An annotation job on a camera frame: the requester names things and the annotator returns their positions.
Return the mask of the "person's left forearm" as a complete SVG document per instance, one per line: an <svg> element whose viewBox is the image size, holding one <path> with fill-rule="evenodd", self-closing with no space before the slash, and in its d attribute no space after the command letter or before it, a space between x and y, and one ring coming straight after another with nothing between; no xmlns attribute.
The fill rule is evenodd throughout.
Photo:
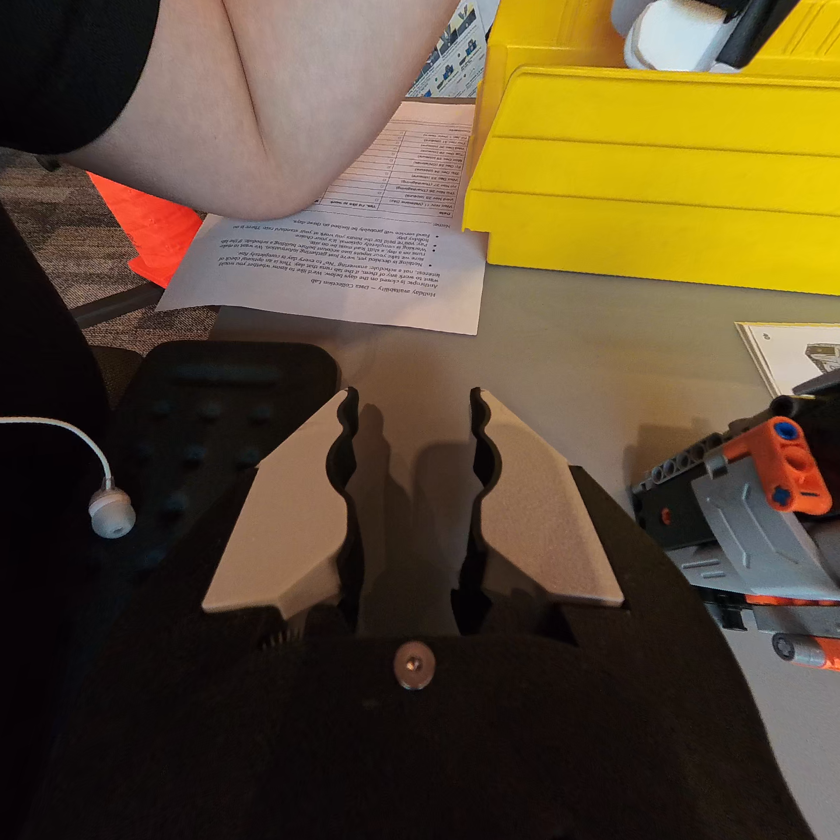
<svg viewBox="0 0 840 840"><path fill-rule="evenodd" d="M386 126L456 6L161 2L129 103L59 160L210 214L295 214Z"/></svg>

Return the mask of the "person's black shirt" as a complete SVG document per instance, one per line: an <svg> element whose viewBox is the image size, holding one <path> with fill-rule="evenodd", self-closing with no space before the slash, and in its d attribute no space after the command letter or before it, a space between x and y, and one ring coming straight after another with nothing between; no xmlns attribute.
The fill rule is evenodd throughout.
<svg viewBox="0 0 840 840"><path fill-rule="evenodd" d="M98 138L128 103L158 2L2 2L2 147L58 156ZM106 387L76 321L1 210L2 416L49 417L99 438ZM3 425L2 838L26 819L64 672L56 526L97 461L60 427Z"/></svg>

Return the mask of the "orange floor cone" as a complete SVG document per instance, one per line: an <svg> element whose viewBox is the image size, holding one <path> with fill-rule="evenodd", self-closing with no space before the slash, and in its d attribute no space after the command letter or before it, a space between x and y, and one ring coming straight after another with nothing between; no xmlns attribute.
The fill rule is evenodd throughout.
<svg viewBox="0 0 840 840"><path fill-rule="evenodd" d="M137 252L129 261L129 268L140 277L166 288L203 220L187 206L93 173L88 176Z"/></svg>

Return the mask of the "yellow plastic bin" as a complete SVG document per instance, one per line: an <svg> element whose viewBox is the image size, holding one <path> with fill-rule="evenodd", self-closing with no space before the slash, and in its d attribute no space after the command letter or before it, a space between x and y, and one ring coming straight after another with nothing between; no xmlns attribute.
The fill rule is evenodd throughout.
<svg viewBox="0 0 840 840"><path fill-rule="evenodd" d="M838 2L740 73L631 70L611 2L500 2L463 226L494 265L838 294Z"/></svg>

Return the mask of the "white desk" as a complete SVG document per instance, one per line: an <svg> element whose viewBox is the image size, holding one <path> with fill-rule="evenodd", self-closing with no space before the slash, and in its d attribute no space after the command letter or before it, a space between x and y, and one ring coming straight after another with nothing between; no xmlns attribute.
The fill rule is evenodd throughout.
<svg viewBox="0 0 840 840"><path fill-rule="evenodd" d="M475 337L233 307L212 337L317 345L359 393L356 646L371 654L455 641L474 386L629 510L646 469L767 406L735 322L838 322L838 298L491 266Z"/></svg>

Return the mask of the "printed paper sheet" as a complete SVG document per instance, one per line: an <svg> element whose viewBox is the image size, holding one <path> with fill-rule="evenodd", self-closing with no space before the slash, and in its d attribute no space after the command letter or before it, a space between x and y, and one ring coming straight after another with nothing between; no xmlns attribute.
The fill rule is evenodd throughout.
<svg viewBox="0 0 840 840"><path fill-rule="evenodd" d="M240 307L476 335L486 237L462 230L474 105L403 102L305 211L209 214L159 312Z"/></svg>

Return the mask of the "building instruction booklet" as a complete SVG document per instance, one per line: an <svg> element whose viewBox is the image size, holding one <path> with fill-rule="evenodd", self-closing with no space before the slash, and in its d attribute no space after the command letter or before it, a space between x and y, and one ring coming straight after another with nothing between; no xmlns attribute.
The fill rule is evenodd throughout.
<svg viewBox="0 0 840 840"><path fill-rule="evenodd" d="M736 322L735 327L772 396L839 369L838 323Z"/></svg>

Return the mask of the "grey brick-built model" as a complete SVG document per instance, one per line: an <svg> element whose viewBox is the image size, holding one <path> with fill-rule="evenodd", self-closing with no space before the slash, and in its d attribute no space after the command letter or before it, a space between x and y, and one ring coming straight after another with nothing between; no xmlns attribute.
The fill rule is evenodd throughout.
<svg viewBox="0 0 840 840"><path fill-rule="evenodd" d="M839 670L838 371L651 468L637 524L723 629L751 612L784 662Z"/></svg>

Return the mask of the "white wired earbud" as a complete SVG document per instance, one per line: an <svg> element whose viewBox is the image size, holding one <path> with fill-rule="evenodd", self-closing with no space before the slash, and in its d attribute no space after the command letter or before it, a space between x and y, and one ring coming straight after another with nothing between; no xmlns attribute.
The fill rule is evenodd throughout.
<svg viewBox="0 0 840 840"><path fill-rule="evenodd" d="M76 435L98 458L103 474L100 489L88 503L92 530L103 539L120 539L133 529L136 514L130 496L117 486L107 456L86 432L72 423L44 416L2 416L1 424L56 427Z"/></svg>

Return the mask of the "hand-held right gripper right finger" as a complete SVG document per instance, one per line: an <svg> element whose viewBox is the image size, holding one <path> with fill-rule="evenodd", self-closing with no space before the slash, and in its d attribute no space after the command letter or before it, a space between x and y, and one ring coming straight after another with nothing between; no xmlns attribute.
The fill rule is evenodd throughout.
<svg viewBox="0 0 840 840"><path fill-rule="evenodd" d="M480 488L450 596L458 631L572 634L564 606L622 606L569 461L488 390L469 409Z"/></svg>

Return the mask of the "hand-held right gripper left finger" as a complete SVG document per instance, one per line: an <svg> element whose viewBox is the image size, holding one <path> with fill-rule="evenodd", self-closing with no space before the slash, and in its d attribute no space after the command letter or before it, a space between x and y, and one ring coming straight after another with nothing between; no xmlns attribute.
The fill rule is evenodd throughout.
<svg viewBox="0 0 840 840"><path fill-rule="evenodd" d="M292 624L332 603L356 627L363 547L347 485L358 426L359 394L350 386L259 462L205 613L267 606Z"/></svg>

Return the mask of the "illustrated printed leaflet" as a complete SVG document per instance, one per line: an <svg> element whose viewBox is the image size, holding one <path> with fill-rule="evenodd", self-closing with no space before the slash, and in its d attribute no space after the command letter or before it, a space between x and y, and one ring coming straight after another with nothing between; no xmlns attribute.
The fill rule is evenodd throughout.
<svg viewBox="0 0 840 840"><path fill-rule="evenodd" d="M487 60L487 40L499 1L459 2L423 65L409 98L476 97Z"/></svg>

